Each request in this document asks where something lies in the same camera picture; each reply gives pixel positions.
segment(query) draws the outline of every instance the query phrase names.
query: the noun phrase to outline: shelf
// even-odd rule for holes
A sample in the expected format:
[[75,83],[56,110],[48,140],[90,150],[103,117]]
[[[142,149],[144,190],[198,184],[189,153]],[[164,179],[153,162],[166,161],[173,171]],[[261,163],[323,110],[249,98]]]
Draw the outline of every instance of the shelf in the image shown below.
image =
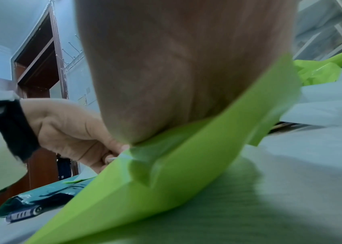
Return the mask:
[[25,72],[19,77],[18,85],[24,85],[28,80],[38,72],[38,69],[44,62],[54,54],[54,42],[53,38],[45,45],[42,51],[37,55],[37,57],[32,61],[32,63],[27,67]]

